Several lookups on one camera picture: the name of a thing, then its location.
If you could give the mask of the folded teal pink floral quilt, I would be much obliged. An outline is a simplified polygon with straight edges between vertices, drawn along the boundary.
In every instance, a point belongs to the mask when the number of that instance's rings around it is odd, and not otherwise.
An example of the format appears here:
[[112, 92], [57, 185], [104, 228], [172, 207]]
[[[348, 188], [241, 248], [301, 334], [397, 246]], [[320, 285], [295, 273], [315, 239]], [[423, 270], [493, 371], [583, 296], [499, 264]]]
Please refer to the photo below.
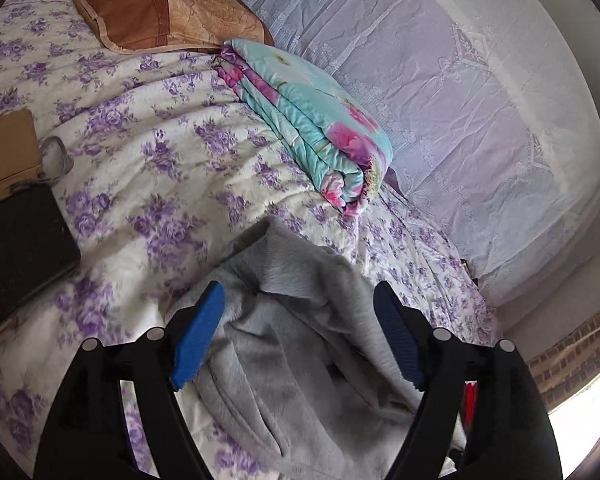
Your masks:
[[243, 39], [228, 40], [213, 66], [332, 206], [354, 217], [376, 197], [393, 159], [388, 134], [332, 76]]

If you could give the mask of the purple floral bed sheet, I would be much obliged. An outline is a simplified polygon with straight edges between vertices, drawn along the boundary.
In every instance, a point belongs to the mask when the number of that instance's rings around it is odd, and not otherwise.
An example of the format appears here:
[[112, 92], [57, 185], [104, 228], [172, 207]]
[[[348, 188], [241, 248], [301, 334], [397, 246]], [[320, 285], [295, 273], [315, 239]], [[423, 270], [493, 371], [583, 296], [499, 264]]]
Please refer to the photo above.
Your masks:
[[492, 311], [436, 224], [384, 186], [347, 218], [194, 52], [106, 50], [72, 0], [0, 9], [0, 115], [30, 110], [74, 165], [54, 189], [81, 265], [0, 327], [0, 441], [24, 470], [86, 337], [132, 340], [239, 233], [266, 216], [343, 255], [404, 304], [475, 344]]

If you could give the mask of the brick pattern curtain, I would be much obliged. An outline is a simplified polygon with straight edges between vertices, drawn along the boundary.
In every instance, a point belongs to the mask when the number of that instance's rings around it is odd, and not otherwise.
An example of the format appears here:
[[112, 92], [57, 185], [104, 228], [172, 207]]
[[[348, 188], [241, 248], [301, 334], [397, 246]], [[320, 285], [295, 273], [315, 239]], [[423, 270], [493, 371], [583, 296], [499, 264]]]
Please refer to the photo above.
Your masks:
[[600, 312], [528, 362], [547, 411], [553, 411], [600, 374]]

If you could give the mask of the black case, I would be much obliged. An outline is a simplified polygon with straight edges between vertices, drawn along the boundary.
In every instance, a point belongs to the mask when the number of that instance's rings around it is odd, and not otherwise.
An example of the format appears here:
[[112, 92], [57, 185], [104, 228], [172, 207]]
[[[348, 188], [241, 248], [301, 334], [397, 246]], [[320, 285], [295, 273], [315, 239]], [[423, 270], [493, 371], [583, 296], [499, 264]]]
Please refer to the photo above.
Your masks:
[[80, 248], [48, 185], [31, 185], [0, 200], [0, 325], [80, 261]]

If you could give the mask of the brown cardboard box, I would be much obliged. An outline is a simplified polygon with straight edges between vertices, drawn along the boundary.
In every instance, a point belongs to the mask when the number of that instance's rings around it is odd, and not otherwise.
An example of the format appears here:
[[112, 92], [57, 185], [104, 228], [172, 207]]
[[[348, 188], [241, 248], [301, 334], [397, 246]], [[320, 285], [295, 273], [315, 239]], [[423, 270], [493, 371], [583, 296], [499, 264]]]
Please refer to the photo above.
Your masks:
[[22, 183], [37, 181], [42, 170], [34, 120], [30, 110], [0, 116], [0, 200]]

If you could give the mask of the brown floral pillow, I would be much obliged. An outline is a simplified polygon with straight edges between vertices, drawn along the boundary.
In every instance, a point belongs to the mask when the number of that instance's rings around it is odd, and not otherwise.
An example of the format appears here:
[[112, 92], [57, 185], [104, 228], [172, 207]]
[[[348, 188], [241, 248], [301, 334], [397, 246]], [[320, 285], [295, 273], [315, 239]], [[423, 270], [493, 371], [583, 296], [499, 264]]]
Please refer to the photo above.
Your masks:
[[72, 0], [102, 45], [121, 54], [218, 52], [228, 40], [274, 44], [242, 0]]

